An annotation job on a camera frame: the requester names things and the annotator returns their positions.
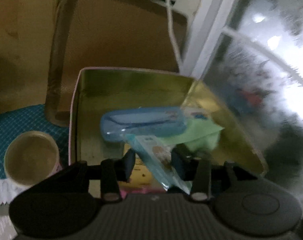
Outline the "green cloth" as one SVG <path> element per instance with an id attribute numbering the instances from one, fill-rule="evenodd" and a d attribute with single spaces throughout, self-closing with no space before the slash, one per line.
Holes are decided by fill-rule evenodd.
<path id="1" fill-rule="evenodd" d="M 165 146 L 185 144 L 191 151 L 213 151 L 220 139 L 220 133 L 224 130 L 212 119 L 188 119 L 184 133 L 171 137 L 160 138 Z"/>

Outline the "teal packet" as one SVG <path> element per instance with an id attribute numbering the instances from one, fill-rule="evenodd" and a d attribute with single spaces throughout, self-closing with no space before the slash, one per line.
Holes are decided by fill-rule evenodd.
<path id="1" fill-rule="evenodd" d="M 170 149 L 158 137 L 127 134 L 125 140 L 165 190 L 175 186 L 186 194 L 191 192 L 192 182 L 183 181 L 179 177 L 171 165 Z"/>

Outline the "blue plastic case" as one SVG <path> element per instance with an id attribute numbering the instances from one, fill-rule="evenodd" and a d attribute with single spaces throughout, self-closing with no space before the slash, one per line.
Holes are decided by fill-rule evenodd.
<path id="1" fill-rule="evenodd" d="M 116 110 L 100 119 L 104 140 L 121 142 L 125 135 L 154 135 L 170 137 L 184 133 L 187 119 L 180 107 L 145 107 Z"/>

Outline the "pink knitted toy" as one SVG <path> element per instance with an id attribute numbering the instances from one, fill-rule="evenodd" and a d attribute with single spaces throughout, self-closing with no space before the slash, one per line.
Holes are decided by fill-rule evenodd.
<path id="1" fill-rule="evenodd" d="M 125 187 L 123 189 L 120 189 L 120 196 L 123 199 L 125 199 L 128 194 L 150 194 L 150 193 L 166 193 L 166 190 L 152 188 L 152 187 L 143 187 L 143 188 Z"/>

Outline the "small white wipes pack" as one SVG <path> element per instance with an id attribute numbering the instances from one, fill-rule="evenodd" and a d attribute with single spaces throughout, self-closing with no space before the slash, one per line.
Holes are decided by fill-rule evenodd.
<path id="1" fill-rule="evenodd" d="M 183 111 L 183 114 L 187 120 L 190 119 L 202 119 L 202 120 L 210 120 L 211 115 L 210 113 L 199 107 L 181 107 L 181 110 Z"/>

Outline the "pink tin box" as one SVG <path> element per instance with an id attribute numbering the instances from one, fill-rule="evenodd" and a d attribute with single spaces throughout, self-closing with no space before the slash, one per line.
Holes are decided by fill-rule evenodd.
<path id="1" fill-rule="evenodd" d="M 130 165 L 139 158 L 165 190 L 192 193 L 200 159 L 231 161 L 255 174 L 268 169 L 203 82 L 147 69 L 82 69 L 71 102 L 70 164 L 121 159 L 124 146 L 132 150 Z"/>

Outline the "round paper cup container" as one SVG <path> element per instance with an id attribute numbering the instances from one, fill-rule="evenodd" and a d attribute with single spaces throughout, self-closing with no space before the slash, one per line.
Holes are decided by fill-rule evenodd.
<path id="1" fill-rule="evenodd" d="M 22 133 L 10 143 L 4 156 L 7 179 L 23 190 L 61 170 L 58 145 L 45 132 Z"/>

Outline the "patterned beige tablecloth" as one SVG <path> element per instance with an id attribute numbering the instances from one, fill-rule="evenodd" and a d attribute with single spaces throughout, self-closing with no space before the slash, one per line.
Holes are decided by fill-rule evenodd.
<path id="1" fill-rule="evenodd" d="M 0 179 L 0 239 L 14 239 L 17 236 L 9 218 L 9 204 L 20 192 L 10 180 Z"/>

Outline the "frosted glass window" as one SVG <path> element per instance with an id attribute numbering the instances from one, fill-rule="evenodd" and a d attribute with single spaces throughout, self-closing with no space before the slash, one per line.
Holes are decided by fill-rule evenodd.
<path id="1" fill-rule="evenodd" d="M 201 79 L 303 205 L 303 0 L 200 0 L 185 74 Z"/>

